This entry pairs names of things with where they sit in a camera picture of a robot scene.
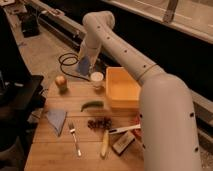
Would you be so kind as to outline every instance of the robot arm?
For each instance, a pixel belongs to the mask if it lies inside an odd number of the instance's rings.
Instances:
[[[89,13],[79,58],[94,66],[101,46],[142,86],[139,99],[145,171],[201,171],[191,94],[178,77],[167,74],[112,32],[109,11]]]

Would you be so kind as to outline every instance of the green chili pepper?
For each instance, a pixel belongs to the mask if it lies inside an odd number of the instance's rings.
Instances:
[[[83,112],[83,110],[88,107],[103,107],[103,106],[104,106],[104,103],[102,101],[97,101],[97,100],[89,101],[89,102],[84,103],[81,106],[81,112]]]

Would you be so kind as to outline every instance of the wooden table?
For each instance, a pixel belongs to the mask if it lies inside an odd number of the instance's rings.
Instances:
[[[49,88],[47,100],[36,129],[25,165],[26,171],[143,171],[141,142],[134,141],[121,156],[111,148],[106,159],[100,157],[103,131],[87,127],[89,119],[108,116],[112,127],[129,126],[134,122],[137,110],[111,109],[107,104],[104,88],[95,91],[88,82],[69,82],[69,91],[60,95],[55,84]],[[87,108],[80,112],[82,104],[90,100],[104,101],[104,108]],[[49,109],[64,109],[67,117],[60,137],[57,137],[45,113]],[[77,157],[72,135],[67,123],[73,121],[82,152]],[[110,135],[112,145],[122,134]]]

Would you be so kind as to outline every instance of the gray napkin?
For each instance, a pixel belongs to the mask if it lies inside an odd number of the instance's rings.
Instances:
[[[64,125],[67,112],[62,109],[51,109],[47,112],[46,117],[53,126],[56,135],[59,137]]]

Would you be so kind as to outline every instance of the white cup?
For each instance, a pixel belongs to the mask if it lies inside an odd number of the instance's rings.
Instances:
[[[101,72],[93,72],[90,81],[95,89],[100,89],[103,84],[104,75]]]

